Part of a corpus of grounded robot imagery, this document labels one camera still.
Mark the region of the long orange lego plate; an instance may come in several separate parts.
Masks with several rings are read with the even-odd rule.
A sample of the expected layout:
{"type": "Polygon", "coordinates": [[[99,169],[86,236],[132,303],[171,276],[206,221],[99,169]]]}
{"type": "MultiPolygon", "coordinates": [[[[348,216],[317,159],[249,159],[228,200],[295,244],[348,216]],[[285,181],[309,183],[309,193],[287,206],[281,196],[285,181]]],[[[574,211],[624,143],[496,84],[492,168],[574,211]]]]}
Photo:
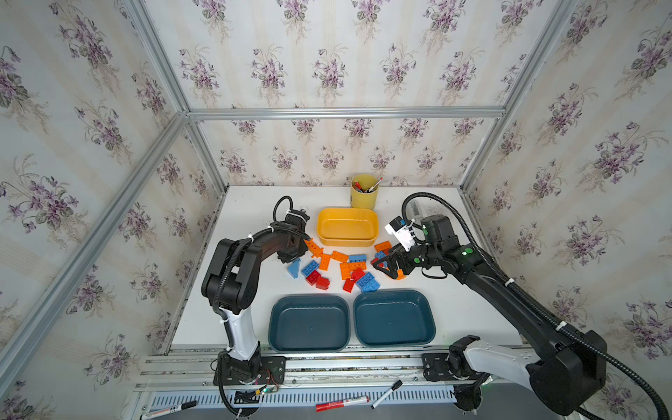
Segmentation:
{"type": "Polygon", "coordinates": [[[324,254],[324,249],[316,244],[313,239],[305,240],[304,243],[306,244],[306,247],[312,254],[311,256],[313,258],[320,258],[324,254]]]}

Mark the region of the blue sloped lego brick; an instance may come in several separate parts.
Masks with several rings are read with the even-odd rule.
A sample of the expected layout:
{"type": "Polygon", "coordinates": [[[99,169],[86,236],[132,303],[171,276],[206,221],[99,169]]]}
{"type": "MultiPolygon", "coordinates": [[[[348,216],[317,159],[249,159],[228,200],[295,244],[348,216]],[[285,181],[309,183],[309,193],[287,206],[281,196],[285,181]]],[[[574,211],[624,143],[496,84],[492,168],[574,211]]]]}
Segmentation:
{"type": "Polygon", "coordinates": [[[299,277],[300,271],[300,259],[298,258],[291,262],[287,267],[287,271],[293,279],[297,279],[299,277]]]}

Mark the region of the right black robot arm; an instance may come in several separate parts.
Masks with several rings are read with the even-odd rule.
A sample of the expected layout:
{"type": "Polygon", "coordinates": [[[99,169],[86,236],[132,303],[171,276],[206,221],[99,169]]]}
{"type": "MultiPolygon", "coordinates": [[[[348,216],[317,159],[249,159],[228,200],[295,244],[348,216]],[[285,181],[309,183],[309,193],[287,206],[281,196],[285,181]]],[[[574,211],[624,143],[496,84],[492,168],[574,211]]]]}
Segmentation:
{"type": "Polygon", "coordinates": [[[612,366],[636,384],[651,400],[660,419],[670,418],[655,389],[626,364],[607,352],[606,341],[594,331],[581,332],[542,306],[514,278],[508,276],[481,246],[460,212],[445,199],[429,192],[416,192],[402,203],[407,208],[415,199],[430,199],[444,206],[462,227],[468,242],[455,234],[451,219],[431,215],[421,220],[405,211],[386,227],[397,238],[380,261],[377,271],[397,279],[415,269],[441,269],[444,278],[455,278],[476,292],[500,313],[530,344],[532,350],[518,355],[504,346],[488,345],[476,335],[451,344],[448,351],[425,368],[425,378],[438,382],[445,376],[463,381],[457,406],[474,411],[482,401],[481,386],[491,376],[531,390],[551,411],[561,416],[577,413],[593,419],[585,403],[607,384],[607,367],[612,366]]]}

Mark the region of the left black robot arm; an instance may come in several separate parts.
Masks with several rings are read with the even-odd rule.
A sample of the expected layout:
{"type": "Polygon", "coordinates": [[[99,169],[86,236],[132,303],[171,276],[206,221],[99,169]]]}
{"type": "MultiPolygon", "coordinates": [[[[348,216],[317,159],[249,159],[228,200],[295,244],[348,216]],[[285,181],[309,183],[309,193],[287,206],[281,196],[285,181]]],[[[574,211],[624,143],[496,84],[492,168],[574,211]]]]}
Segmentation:
{"type": "Polygon", "coordinates": [[[306,211],[294,208],[292,197],[285,195],[276,202],[268,227],[243,239],[217,243],[201,295],[222,319],[229,340],[227,355],[233,360],[258,364],[260,344],[248,309],[257,295],[262,263],[276,256],[290,264],[308,252],[309,220],[306,211]]]}

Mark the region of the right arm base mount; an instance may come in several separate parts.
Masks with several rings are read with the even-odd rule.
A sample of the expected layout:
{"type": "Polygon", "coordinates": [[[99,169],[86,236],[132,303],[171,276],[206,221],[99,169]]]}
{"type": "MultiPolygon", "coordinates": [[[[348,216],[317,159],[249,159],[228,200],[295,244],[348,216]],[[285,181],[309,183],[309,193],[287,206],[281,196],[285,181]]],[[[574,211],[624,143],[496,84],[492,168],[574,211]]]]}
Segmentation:
{"type": "Polygon", "coordinates": [[[480,340],[479,336],[470,334],[453,342],[446,351],[423,353],[421,359],[425,380],[435,383],[476,380],[481,376],[490,378],[489,373],[477,371],[467,362],[467,347],[480,340]]]}

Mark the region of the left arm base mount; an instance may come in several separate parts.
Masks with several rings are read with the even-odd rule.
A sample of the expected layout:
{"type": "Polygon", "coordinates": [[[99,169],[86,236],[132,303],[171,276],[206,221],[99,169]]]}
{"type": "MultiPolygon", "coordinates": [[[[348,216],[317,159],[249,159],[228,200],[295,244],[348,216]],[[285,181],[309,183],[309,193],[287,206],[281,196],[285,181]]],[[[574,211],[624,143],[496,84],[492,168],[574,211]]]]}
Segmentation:
{"type": "Polygon", "coordinates": [[[286,362],[287,359],[282,356],[262,356],[259,360],[248,363],[225,355],[210,363],[210,369],[214,373],[213,385],[282,385],[285,383],[286,362]]]}

